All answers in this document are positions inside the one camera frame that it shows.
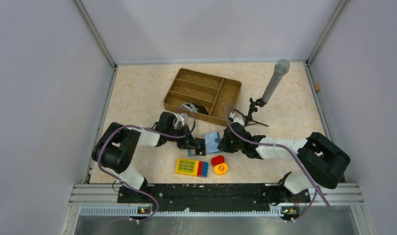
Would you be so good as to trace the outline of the blue leather card holder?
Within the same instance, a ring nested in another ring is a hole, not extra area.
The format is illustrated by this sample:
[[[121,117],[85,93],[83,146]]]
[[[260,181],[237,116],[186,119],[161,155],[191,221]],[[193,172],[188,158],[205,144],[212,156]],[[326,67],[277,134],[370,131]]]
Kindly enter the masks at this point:
[[[195,138],[205,139],[206,155],[221,153],[218,149],[218,145],[221,142],[219,132],[210,132]],[[195,149],[188,149],[188,156],[196,156]]]

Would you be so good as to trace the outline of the black credit card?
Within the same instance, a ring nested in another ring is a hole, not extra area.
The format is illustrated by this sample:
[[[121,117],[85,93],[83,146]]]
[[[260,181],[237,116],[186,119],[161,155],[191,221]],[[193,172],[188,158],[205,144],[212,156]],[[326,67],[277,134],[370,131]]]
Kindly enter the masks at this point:
[[[195,138],[195,141],[198,144],[198,147],[195,149],[195,154],[200,156],[206,156],[205,139]]]

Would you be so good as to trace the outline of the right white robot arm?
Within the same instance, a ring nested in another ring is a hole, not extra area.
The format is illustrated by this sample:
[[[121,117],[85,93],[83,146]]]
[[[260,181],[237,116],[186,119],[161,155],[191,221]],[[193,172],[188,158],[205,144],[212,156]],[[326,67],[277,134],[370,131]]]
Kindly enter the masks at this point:
[[[278,196],[285,202],[313,186],[335,189],[351,161],[348,154],[319,132],[305,139],[278,139],[252,135],[238,122],[224,130],[218,148],[226,153],[240,151],[251,159],[294,160],[303,166],[287,174],[278,188]]]

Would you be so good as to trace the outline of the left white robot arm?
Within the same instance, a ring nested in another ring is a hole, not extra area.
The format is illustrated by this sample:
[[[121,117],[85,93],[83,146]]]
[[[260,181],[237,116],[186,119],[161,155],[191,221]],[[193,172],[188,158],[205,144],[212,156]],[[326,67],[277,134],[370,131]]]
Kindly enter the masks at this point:
[[[136,147],[160,147],[171,141],[179,149],[199,149],[192,136],[193,127],[185,122],[187,118],[187,114],[162,112],[151,128],[113,122],[94,146],[91,158],[102,172],[130,188],[129,196],[135,202],[143,202],[148,196],[143,186],[147,180],[131,164]]]

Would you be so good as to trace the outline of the red rounded toy block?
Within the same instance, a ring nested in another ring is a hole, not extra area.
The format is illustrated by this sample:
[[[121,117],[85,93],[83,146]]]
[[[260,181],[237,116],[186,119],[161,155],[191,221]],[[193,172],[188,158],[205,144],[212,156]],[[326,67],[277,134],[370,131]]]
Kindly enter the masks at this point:
[[[222,155],[215,156],[211,159],[210,163],[213,167],[225,162],[225,157]]]

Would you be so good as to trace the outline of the yellow window toy block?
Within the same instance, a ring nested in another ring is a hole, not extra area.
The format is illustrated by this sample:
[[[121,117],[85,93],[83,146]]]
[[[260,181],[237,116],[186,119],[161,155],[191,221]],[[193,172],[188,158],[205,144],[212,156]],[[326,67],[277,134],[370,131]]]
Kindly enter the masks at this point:
[[[197,176],[199,161],[178,158],[175,165],[175,173],[189,176]]]

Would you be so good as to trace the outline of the yellow round toy block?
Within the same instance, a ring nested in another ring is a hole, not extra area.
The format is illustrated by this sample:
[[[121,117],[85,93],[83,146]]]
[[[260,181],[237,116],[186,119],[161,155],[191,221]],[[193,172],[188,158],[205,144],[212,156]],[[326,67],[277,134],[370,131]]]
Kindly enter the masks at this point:
[[[214,166],[214,173],[216,175],[225,175],[228,172],[228,165],[226,163],[217,164]]]

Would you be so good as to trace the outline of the blue toy block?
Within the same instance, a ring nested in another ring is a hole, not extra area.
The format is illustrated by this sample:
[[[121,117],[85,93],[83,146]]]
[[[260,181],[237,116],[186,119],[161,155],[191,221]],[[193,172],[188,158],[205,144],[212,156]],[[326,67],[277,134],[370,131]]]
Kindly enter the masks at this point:
[[[201,177],[206,178],[208,176],[208,162],[202,162]]]

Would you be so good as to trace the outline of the black tripod mic stand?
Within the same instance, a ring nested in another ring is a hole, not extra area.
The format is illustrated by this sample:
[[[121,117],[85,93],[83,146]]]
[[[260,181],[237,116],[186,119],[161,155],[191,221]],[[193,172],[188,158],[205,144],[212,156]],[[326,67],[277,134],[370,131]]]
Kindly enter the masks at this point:
[[[250,105],[249,105],[248,113],[246,115],[243,114],[242,112],[240,112],[239,110],[237,110],[236,108],[234,109],[235,112],[238,112],[242,116],[242,119],[244,121],[244,126],[246,127],[246,126],[250,126],[250,125],[259,124],[259,125],[268,127],[267,124],[255,121],[253,119],[253,113],[257,113],[258,107],[261,107],[261,108],[264,107],[267,104],[267,102],[264,102],[262,100],[262,98],[253,100],[252,97],[249,99],[249,102],[250,102]]]

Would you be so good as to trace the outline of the woven wicker tray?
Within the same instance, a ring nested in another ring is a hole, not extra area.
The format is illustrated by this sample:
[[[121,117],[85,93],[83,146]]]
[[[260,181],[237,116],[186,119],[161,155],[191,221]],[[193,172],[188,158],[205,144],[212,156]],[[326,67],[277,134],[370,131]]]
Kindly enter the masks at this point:
[[[196,119],[226,127],[225,110],[228,105],[236,105],[241,86],[238,80],[180,68],[163,105],[170,112],[185,103],[198,105],[205,111],[196,113]]]

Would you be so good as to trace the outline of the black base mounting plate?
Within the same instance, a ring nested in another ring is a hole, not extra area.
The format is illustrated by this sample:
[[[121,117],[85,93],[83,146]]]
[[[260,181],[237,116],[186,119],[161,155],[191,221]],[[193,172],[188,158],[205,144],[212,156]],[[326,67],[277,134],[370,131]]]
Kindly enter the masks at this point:
[[[309,203],[308,190],[292,194],[284,186],[267,184],[148,184],[146,195],[120,187],[118,203],[151,203],[159,212],[262,212],[273,206]]]

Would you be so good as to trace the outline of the grey microphone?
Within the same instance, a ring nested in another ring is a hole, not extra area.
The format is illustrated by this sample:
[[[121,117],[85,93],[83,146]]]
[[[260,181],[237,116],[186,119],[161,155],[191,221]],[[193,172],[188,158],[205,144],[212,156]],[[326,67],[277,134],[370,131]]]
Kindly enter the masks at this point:
[[[268,103],[279,82],[281,81],[283,76],[288,73],[289,68],[290,62],[287,59],[280,59],[275,64],[271,79],[261,97],[261,107],[265,106]]]

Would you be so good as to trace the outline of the small brown wall object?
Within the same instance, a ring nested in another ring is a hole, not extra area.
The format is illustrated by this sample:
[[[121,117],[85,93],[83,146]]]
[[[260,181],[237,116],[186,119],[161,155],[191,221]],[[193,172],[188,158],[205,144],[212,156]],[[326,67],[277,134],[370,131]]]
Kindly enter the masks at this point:
[[[313,83],[315,92],[319,92],[321,90],[321,86],[318,82]]]

